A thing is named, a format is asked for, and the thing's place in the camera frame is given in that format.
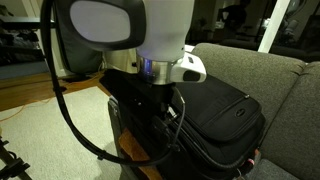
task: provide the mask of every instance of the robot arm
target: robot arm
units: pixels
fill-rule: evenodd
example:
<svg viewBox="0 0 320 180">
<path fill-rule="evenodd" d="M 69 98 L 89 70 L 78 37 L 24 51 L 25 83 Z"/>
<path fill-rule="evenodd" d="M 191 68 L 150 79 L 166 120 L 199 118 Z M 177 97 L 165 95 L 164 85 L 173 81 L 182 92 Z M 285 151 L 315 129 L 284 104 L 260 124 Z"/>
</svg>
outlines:
<svg viewBox="0 0 320 180">
<path fill-rule="evenodd" d="M 163 130 L 174 82 L 201 82 L 206 72 L 201 60 L 184 51 L 194 0 L 55 0 L 61 21 L 74 36 L 97 50 L 137 48 L 139 76 L 108 70 L 100 82 L 128 114 Z M 99 159 L 129 166 L 153 166 L 169 157 L 181 129 L 185 104 L 174 139 L 163 152 L 147 161 L 128 161 L 113 156 L 91 143 L 76 128 L 69 115 L 57 80 L 51 51 L 50 12 L 53 0 L 44 0 L 41 9 L 41 37 L 60 111 L 77 140 Z"/>
<path fill-rule="evenodd" d="M 194 0 L 57 0 L 61 21 L 98 50 L 136 48 L 140 77 L 151 84 L 202 82 L 201 60 L 184 51 Z"/>
</svg>

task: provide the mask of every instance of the black cable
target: black cable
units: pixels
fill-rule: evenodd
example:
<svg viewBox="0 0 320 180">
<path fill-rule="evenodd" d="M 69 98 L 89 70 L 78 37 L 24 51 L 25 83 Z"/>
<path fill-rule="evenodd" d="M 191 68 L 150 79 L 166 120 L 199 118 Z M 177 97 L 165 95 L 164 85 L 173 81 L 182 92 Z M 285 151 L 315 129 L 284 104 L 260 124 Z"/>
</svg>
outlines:
<svg viewBox="0 0 320 180">
<path fill-rule="evenodd" d="M 9 154 L 11 154 L 11 156 L 13 157 L 13 159 L 17 159 L 18 156 L 16 155 L 16 153 L 12 152 L 12 151 L 8 151 Z"/>
<path fill-rule="evenodd" d="M 54 88 L 54 92 L 57 97 L 58 105 L 60 108 L 60 111 L 70 127 L 72 133 L 77 138 L 77 140 L 90 152 L 97 155 L 100 160 L 106 159 L 108 161 L 133 166 L 133 167 L 139 167 L 139 166 L 154 166 L 157 165 L 164 160 L 166 160 L 170 155 L 172 150 L 168 147 L 164 148 L 163 152 L 160 153 L 159 156 L 153 158 L 153 160 L 148 161 L 129 161 L 125 159 L 121 159 L 117 156 L 114 156 L 112 154 L 107 153 L 105 150 L 102 150 L 95 146 L 93 143 L 91 143 L 84 135 L 81 134 L 81 132 L 76 128 L 76 126 L 73 124 L 71 117 L 69 115 L 63 94 L 60 89 L 59 81 L 57 79 L 57 75 L 54 68 L 54 61 L 52 56 L 52 47 L 51 47 L 51 31 L 50 31 L 50 21 L 51 21 L 51 8 L 53 6 L 53 0 L 44 0 L 41 8 L 41 23 L 40 23 L 40 29 L 41 29 L 41 38 L 43 43 L 43 50 L 45 52 L 47 65 L 49 67 L 50 73 L 51 73 L 51 79 L 52 84 Z"/>
<path fill-rule="evenodd" d="M 173 138 L 173 141 L 172 141 L 172 145 L 176 145 L 177 143 L 177 140 L 178 140 L 178 136 L 179 136 L 179 133 L 180 133 L 180 130 L 181 130 L 181 127 L 182 127 L 182 124 L 184 122 L 184 117 L 185 117 L 185 114 L 186 114 L 186 102 L 184 101 L 179 89 L 177 87 L 173 87 L 173 90 L 177 93 L 177 95 L 180 97 L 180 101 L 181 101 L 181 104 L 182 104 L 182 115 L 181 115 L 181 118 L 180 118 L 180 122 L 179 122 L 179 125 L 178 125 L 178 128 L 177 128 L 177 131 L 176 131 L 176 134 Z"/>
</svg>

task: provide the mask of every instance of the gray sofa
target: gray sofa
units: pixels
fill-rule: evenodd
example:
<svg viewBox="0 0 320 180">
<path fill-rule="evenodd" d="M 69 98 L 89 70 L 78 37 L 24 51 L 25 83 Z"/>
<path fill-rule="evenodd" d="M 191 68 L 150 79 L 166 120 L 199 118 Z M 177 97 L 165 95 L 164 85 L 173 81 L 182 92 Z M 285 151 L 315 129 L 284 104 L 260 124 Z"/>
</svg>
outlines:
<svg viewBox="0 0 320 180">
<path fill-rule="evenodd" d="M 320 62 L 212 44 L 199 44 L 192 53 L 208 74 L 262 105 L 262 160 L 250 179 L 320 178 Z"/>
</svg>

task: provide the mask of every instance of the white device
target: white device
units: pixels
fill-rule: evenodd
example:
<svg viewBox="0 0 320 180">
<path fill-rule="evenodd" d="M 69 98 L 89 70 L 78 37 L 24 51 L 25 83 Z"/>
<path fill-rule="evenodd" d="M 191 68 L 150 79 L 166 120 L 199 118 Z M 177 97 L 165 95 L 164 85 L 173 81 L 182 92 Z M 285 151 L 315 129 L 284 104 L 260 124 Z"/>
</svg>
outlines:
<svg viewBox="0 0 320 180">
<path fill-rule="evenodd" d="M 135 47 L 138 73 L 149 83 L 206 78 L 202 61 L 184 49 L 194 0 L 58 0 L 57 6 L 67 28 L 88 46 Z"/>
</svg>

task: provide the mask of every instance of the wall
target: wall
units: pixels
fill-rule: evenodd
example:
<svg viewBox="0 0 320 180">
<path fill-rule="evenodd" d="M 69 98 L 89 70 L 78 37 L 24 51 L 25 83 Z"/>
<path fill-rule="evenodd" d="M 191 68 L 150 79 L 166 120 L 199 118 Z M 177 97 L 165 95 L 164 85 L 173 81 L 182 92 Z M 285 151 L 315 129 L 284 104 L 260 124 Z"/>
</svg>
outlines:
<svg viewBox="0 0 320 180">
<path fill-rule="evenodd" d="M 43 0 L 37 0 L 39 7 L 41 7 Z"/>
<path fill-rule="evenodd" d="M 0 4 L 6 6 L 14 16 L 28 16 L 22 0 L 0 0 Z"/>
<path fill-rule="evenodd" d="M 309 16 L 313 14 L 320 0 L 307 0 L 306 5 L 289 20 L 297 20 L 299 22 L 297 28 L 294 31 L 294 38 L 298 40 L 306 26 Z"/>
</svg>

